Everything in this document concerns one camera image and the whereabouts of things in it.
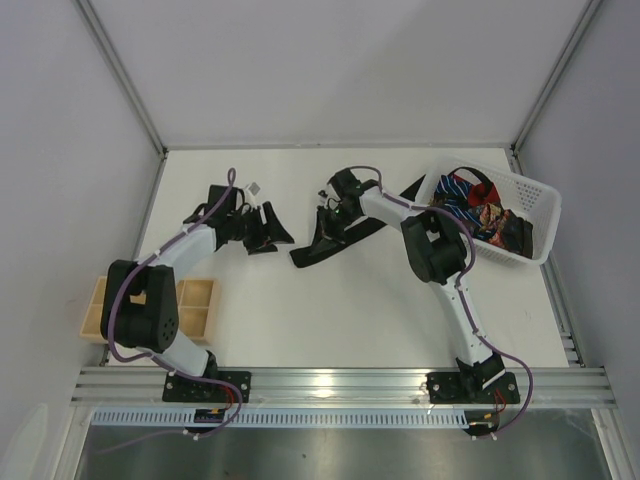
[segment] wooden tray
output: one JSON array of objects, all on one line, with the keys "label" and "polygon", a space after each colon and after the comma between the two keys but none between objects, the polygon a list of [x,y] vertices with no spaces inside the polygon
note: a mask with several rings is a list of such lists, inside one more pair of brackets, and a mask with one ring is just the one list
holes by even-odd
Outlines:
[{"label": "wooden tray", "polygon": [[[91,343],[107,343],[100,334],[106,286],[107,277],[99,277],[80,328],[80,338]],[[214,278],[185,278],[176,285],[176,298],[180,330],[197,344],[211,346],[220,302],[220,282]],[[144,304],[145,295],[131,297],[131,301]]]}]

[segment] black fabric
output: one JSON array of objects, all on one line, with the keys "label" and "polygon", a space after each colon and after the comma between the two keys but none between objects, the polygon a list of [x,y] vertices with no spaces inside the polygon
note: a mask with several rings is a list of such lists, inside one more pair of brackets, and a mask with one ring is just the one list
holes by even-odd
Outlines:
[{"label": "black fabric", "polygon": [[487,192],[493,188],[493,182],[491,180],[489,180],[489,177],[487,177],[484,173],[482,173],[477,168],[473,168],[473,167],[458,167],[458,168],[452,170],[451,172],[449,172],[449,175],[453,175],[458,170],[466,170],[467,172],[473,173],[476,176],[476,178],[478,180],[480,180],[480,182],[485,186]]},{"label": "black fabric", "polygon": [[[407,200],[414,201],[418,189],[422,184],[423,177],[420,177],[409,188],[404,190],[400,196]],[[329,257],[334,256],[336,253],[343,251],[345,248],[358,243],[360,240],[364,240],[370,235],[373,235],[378,230],[385,227],[386,224],[375,218],[367,218],[357,225],[349,228],[345,231],[345,243],[336,243],[327,241],[322,238],[322,232],[320,230],[320,222],[316,216],[316,231],[313,235],[313,242],[309,247],[297,248],[291,250],[289,254],[293,260],[293,264],[298,268],[306,268],[316,263],[320,263]]]}]

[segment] white basket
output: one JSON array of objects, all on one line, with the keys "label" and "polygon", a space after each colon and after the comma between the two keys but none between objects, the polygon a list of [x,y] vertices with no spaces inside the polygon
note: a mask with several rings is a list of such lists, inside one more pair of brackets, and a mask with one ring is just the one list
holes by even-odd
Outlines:
[{"label": "white basket", "polygon": [[[533,256],[530,259],[474,239],[477,252],[506,265],[542,265],[549,256],[558,229],[562,204],[560,193],[555,188],[522,175],[456,157],[442,157],[427,172],[416,195],[416,202],[428,204],[436,191],[440,176],[447,175],[458,167],[475,167],[484,173],[498,189],[502,206],[513,210],[516,215],[533,225]],[[478,179],[465,170],[456,172],[456,175],[473,184],[478,183]]]}]

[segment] metal frame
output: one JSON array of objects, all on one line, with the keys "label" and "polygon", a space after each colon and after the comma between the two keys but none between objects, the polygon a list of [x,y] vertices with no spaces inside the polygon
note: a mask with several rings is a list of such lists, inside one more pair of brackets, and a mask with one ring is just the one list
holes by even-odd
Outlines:
[{"label": "metal frame", "polygon": [[160,135],[156,130],[151,117],[149,116],[149,112],[147,111],[142,99],[140,98],[140,94],[136,89],[135,85],[131,81],[129,74],[126,69],[116,49],[113,46],[113,43],[109,39],[109,35],[105,30],[96,10],[91,3],[91,0],[72,0],[73,4],[76,6],[80,17],[82,18],[91,38],[95,42],[102,58],[104,59],[107,67],[113,74],[113,78],[118,83],[122,94],[125,99],[131,106],[134,115],[140,122],[143,130],[145,131],[151,145],[158,153],[158,157],[162,160],[166,155],[166,148],[160,139]]},{"label": "metal frame", "polygon": [[558,86],[560,79],[564,75],[564,72],[569,65],[569,62],[574,57],[578,47],[584,39],[585,34],[589,30],[589,27],[593,23],[593,20],[595,19],[603,4],[604,0],[588,0],[586,5],[582,9],[580,17],[576,21],[576,24],[574,25],[569,38],[562,47],[562,51],[560,52],[556,63],[551,69],[551,73],[547,77],[542,90],[538,94],[533,107],[531,107],[527,118],[525,119],[522,127],[520,128],[520,131],[518,132],[518,135],[516,136],[515,141],[513,142],[513,149],[516,156],[522,149],[522,146],[526,142],[529,133],[536,124],[536,121],[540,117],[540,114],[542,113],[545,105],[551,98],[551,95]]},{"label": "metal frame", "polygon": [[640,470],[629,448],[630,442],[618,410],[593,410],[593,419],[600,437],[611,478],[627,480],[640,478]]},{"label": "metal frame", "polygon": [[[250,408],[354,408],[403,410],[450,409],[434,406],[425,391],[426,374],[455,368],[228,368],[250,371]],[[529,382],[522,369],[516,375],[520,391]],[[615,398],[603,368],[534,368],[532,409],[615,408]],[[158,406],[166,372],[157,367],[85,367],[80,372],[72,406]],[[171,404],[210,407],[211,404]],[[486,405],[459,406],[465,410]]]},{"label": "metal frame", "polygon": [[51,480],[75,478],[84,442],[91,426],[93,407],[71,407],[67,430],[57,464],[52,469]]}]

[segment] purple cable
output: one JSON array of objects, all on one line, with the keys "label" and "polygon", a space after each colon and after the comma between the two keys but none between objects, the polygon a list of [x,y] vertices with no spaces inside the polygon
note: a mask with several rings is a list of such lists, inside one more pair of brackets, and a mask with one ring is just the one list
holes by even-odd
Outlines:
[{"label": "purple cable", "polygon": [[[170,365],[164,363],[162,360],[160,360],[158,358],[153,358],[153,361],[155,362],[156,365],[158,365],[159,367],[164,368],[165,370],[168,370],[170,372],[174,371],[174,369]],[[242,409],[242,405],[243,405],[243,403],[242,403],[242,392],[234,384],[229,383],[229,382],[224,382],[222,380],[214,380],[214,379],[211,379],[211,378],[196,377],[194,375],[189,375],[188,373],[184,373],[184,372],[181,372],[181,371],[178,371],[178,370],[175,371],[175,375],[178,375],[179,377],[186,378],[188,380],[192,380],[192,381],[195,381],[195,382],[210,383],[212,385],[221,385],[221,386],[228,387],[231,390],[233,390],[233,393],[235,394],[236,398],[238,399],[238,407],[236,408],[235,412],[233,412],[231,414],[231,416],[229,418],[227,418],[225,421],[223,421],[219,425],[216,425],[213,430],[211,430],[209,432],[206,432],[206,433],[202,433],[202,434],[196,434],[198,439],[212,437],[216,433],[220,432],[224,427],[226,427],[231,422],[233,422],[236,419],[236,417],[240,414],[240,410]],[[144,442],[145,440],[149,440],[150,438],[155,438],[155,437],[159,437],[159,436],[162,436],[162,435],[169,435],[169,434],[181,434],[181,435],[184,435],[184,429],[182,429],[182,430],[160,430],[160,431],[157,431],[157,432],[152,432],[152,433],[149,433],[147,435],[143,435],[142,437],[134,438],[133,440],[128,440],[128,441],[120,443],[118,445],[114,445],[112,447],[104,448],[102,450],[96,450],[93,453],[95,453],[96,455],[105,455],[107,453],[112,453],[112,452],[115,452],[116,450],[120,450],[122,448],[130,447],[130,446],[136,445],[136,444],[138,444],[140,442]]]},{"label": "purple cable", "polygon": [[[164,252],[166,252],[169,248],[174,246],[176,243],[178,243],[180,240],[182,240],[184,237],[186,237],[189,233],[191,233],[193,230],[195,230],[200,225],[202,225],[204,222],[206,222],[211,217],[211,215],[213,215],[218,210],[218,208],[220,208],[222,203],[227,199],[227,197],[231,193],[231,190],[233,188],[233,184],[235,183],[235,180],[236,180],[236,169],[235,168],[230,168],[229,171],[227,172],[227,181],[228,181],[229,185],[227,186],[226,190],[224,191],[224,193],[222,194],[220,199],[216,202],[216,204],[209,211],[207,211],[202,216],[202,218],[200,218],[200,220],[198,220],[197,222],[192,224],[189,228],[187,228],[186,232],[182,231],[182,232],[178,233],[176,236],[174,236],[173,238],[171,238],[168,242],[166,242],[164,245],[162,245],[157,252],[151,254],[144,261],[139,263],[131,271],[131,273],[129,273],[129,275],[127,275],[127,277],[125,278],[124,282],[122,282],[122,285],[120,286],[120,289],[118,290],[118,293],[116,294],[116,297],[115,297],[115,299],[113,301],[113,305],[111,307],[111,313],[109,315],[109,324],[107,326],[107,338],[108,338],[108,342],[109,342],[109,350],[111,351],[111,354],[114,356],[114,358],[116,360],[118,360],[119,362],[130,363],[130,362],[133,362],[133,361],[138,360],[140,358],[152,357],[152,360],[156,363],[156,365],[164,368],[165,370],[167,370],[169,372],[174,372],[175,375],[178,375],[180,377],[187,378],[189,380],[193,380],[193,381],[196,381],[196,382],[202,382],[202,383],[209,383],[209,384],[212,384],[212,385],[225,386],[225,387],[230,388],[233,391],[233,393],[236,395],[236,398],[238,400],[238,408],[236,408],[236,411],[228,419],[226,419],[224,422],[222,422],[220,425],[217,425],[214,430],[211,430],[210,432],[207,432],[207,433],[202,434],[202,435],[198,435],[198,438],[210,437],[210,436],[214,435],[215,433],[217,433],[218,431],[220,431],[221,429],[223,429],[224,427],[226,427],[229,423],[233,422],[236,419],[236,417],[240,413],[240,410],[242,409],[242,392],[240,392],[238,387],[236,387],[235,385],[233,385],[233,384],[231,384],[229,382],[224,382],[222,380],[214,380],[214,379],[210,379],[210,378],[196,377],[196,376],[193,376],[193,375],[189,375],[188,373],[181,372],[179,370],[175,370],[173,367],[171,367],[170,365],[167,365],[162,360],[159,360],[158,358],[155,358],[151,353],[140,353],[140,354],[137,354],[137,355],[133,355],[131,357],[123,357],[122,355],[120,355],[120,353],[118,353],[118,350],[117,350],[117,347],[116,347],[116,343],[115,343],[115,338],[114,338],[115,321],[116,321],[116,315],[118,313],[118,310],[120,309],[120,304],[122,303],[122,299],[124,298],[124,295],[125,295],[127,289],[129,288],[129,285],[131,284],[133,279],[136,277],[136,275],[138,273],[140,273],[140,271],[143,268],[148,266],[151,262],[153,262],[155,259],[157,259]],[[177,434],[177,433],[182,434],[183,431],[182,430],[180,430],[180,431],[178,431],[178,430],[160,430],[160,431],[153,432],[153,433],[150,433],[148,435],[144,435],[142,437],[136,438],[134,440],[130,440],[128,442],[124,442],[124,443],[121,443],[119,445],[115,445],[113,447],[109,447],[109,448],[106,448],[106,449],[103,449],[103,450],[98,450],[95,453],[96,454],[111,453],[111,452],[114,452],[114,451],[119,450],[121,448],[125,448],[125,447],[128,447],[128,446],[134,445],[134,444],[136,444],[138,442],[142,442],[142,441],[148,440],[150,438],[154,438],[154,437],[158,437],[158,436],[165,435],[165,434],[170,434],[170,433],[171,434]]]},{"label": "purple cable", "polygon": [[[471,236],[471,233],[469,233],[469,230],[467,229],[467,227],[465,227],[464,223],[462,223],[451,212],[448,212],[447,210],[444,210],[442,208],[432,207],[430,205],[413,204],[411,202],[404,201],[398,197],[389,195],[382,188],[382,172],[375,167],[371,167],[368,165],[357,165],[355,167],[349,167],[349,168],[351,170],[359,169],[359,170],[371,170],[375,172],[378,175],[378,188],[380,189],[380,193],[384,198],[386,198],[390,202],[395,203],[396,205],[400,205],[402,207],[408,208],[409,210],[418,210],[421,212],[424,212],[424,211],[436,212],[440,215],[444,215],[445,217],[453,221],[453,223],[455,223],[458,229],[460,230],[460,233],[462,233],[467,238],[467,242],[469,243],[471,258],[469,259],[469,264],[456,277],[455,284],[456,284],[456,290],[460,292],[460,300],[462,301],[462,307],[464,308],[464,312],[467,316],[467,320],[469,321],[469,325],[471,326],[471,330],[473,331],[474,334],[477,334],[479,331],[478,326],[476,325],[476,322],[473,319],[473,315],[471,314],[471,309],[469,308],[469,304],[467,303],[467,299],[464,295],[463,289],[461,288],[462,277],[465,276],[476,263],[476,245],[473,242],[473,237]],[[529,366],[523,360],[519,359],[514,355],[505,353],[502,350],[498,349],[497,347],[492,345],[491,342],[489,342],[489,340],[487,340],[484,336],[480,336],[480,335],[476,335],[476,336],[492,352],[495,352],[498,355],[508,358],[509,360],[514,361],[519,365],[521,365],[524,371],[527,373],[527,377],[529,378],[529,387],[527,389],[527,396],[525,397],[525,400],[522,403],[522,407],[520,408],[518,413],[515,415],[515,417],[511,419],[509,423],[507,423],[506,425],[504,425],[502,428],[499,429],[499,431],[503,431],[504,429],[510,427],[511,425],[516,423],[516,421],[521,419],[524,413],[527,411],[527,408],[529,408],[529,404],[531,403],[531,399],[533,397],[533,372],[531,371],[531,368],[529,368]]]}]

